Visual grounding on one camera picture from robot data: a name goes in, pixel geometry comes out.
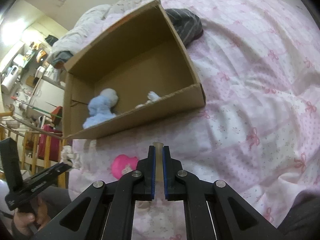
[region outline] pink bedsheet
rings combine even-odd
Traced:
[[[142,159],[161,141],[185,170],[225,180],[277,227],[299,193],[320,190],[319,29],[281,0],[162,4],[201,18],[204,35],[188,52],[207,105],[97,141],[75,140],[83,166],[70,173],[70,189],[115,180],[110,165],[118,155]],[[151,206],[136,210],[132,239],[186,239],[183,205],[165,201],[157,187]]]

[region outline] pink stuffed toy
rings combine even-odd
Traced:
[[[111,173],[116,179],[120,179],[122,175],[134,171],[137,168],[137,164],[137,157],[130,158],[127,155],[121,154],[111,164]]]

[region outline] gray pants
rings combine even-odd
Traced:
[[[48,207],[48,216],[52,219],[71,203],[67,189],[49,186],[39,194]],[[15,240],[29,240],[30,237],[20,233],[12,219],[12,234]]]
[[[292,207],[278,230],[290,240],[319,240],[320,198],[310,197]]]

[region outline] pink bow pattern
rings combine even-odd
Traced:
[[[208,114],[208,110],[204,110],[203,112],[200,112],[201,116],[205,119],[210,119],[210,115]]]
[[[307,111],[310,111],[310,117],[311,117],[311,113],[312,113],[312,112],[315,113],[315,112],[317,111],[317,108],[316,108],[315,106],[313,106],[310,101],[308,101],[308,102],[307,102],[307,108],[305,108],[305,111],[306,111],[306,112],[307,112]]]
[[[230,80],[230,78],[223,71],[218,72],[217,77],[220,78],[220,81],[222,81],[222,79],[225,79],[226,81]]]
[[[274,29],[268,29],[268,32],[273,33],[273,34],[276,34],[276,32],[275,32]]]
[[[265,93],[265,94],[269,94],[269,93],[275,94],[275,93],[277,93],[277,90],[275,90],[275,89],[273,89],[273,88],[265,88],[265,87],[262,87],[262,89],[264,90],[264,93]]]
[[[320,175],[317,176],[315,182],[313,183],[313,185],[318,185],[318,183],[320,182]]]
[[[251,148],[253,145],[258,146],[260,144],[260,139],[257,136],[257,128],[253,127],[251,129],[251,134],[247,135],[246,141],[251,141],[249,145],[249,150],[251,151]]]
[[[310,59],[308,59],[307,57],[306,57],[306,61],[303,61],[303,63],[306,64],[307,68],[314,67],[314,65],[311,63]]]
[[[301,153],[301,159],[297,160],[296,158],[294,158],[294,162],[296,162],[297,164],[294,166],[296,169],[300,169],[301,168],[301,173],[303,173],[306,170],[306,159],[307,156],[305,153]]]
[[[278,60],[278,59],[279,59],[278,56],[273,52],[272,49],[269,50],[268,57],[271,57],[272,62],[273,62],[274,59],[275,59],[275,60]]]
[[[273,216],[271,216],[271,208],[268,207],[266,210],[266,213],[263,216],[266,220],[268,220],[270,223],[272,223],[274,221]]]
[[[294,39],[293,42],[294,42],[294,44],[295,44],[296,46],[301,46],[301,45],[302,45],[302,43],[301,43],[299,40],[297,40],[297,39]]]
[[[170,237],[170,240],[181,240],[181,238],[182,238],[182,235],[177,234],[176,236]]]

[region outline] metal screw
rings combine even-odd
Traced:
[[[226,183],[223,180],[217,180],[216,185],[217,187],[225,187]]]
[[[95,188],[100,188],[100,187],[103,186],[103,181],[102,181],[102,180],[97,180],[97,181],[95,181],[95,182],[93,183],[93,186],[94,186]]]
[[[178,171],[178,176],[180,176],[180,177],[185,177],[185,176],[187,176],[187,175],[188,175],[188,172],[186,172],[186,171],[184,171],[184,170]]]
[[[140,177],[142,175],[141,171],[133,171],[131,174],[133,177]]]

